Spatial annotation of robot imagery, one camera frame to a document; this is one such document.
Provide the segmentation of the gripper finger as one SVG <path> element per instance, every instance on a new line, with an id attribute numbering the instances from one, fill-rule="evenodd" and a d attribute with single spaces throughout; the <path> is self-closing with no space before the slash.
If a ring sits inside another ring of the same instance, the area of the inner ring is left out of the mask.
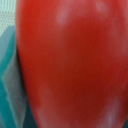
<path id="1" fill-rule="evenodd" d="M 14 26 L 0 37 L 0 128 L 34 128 L 19 67 Z"/>

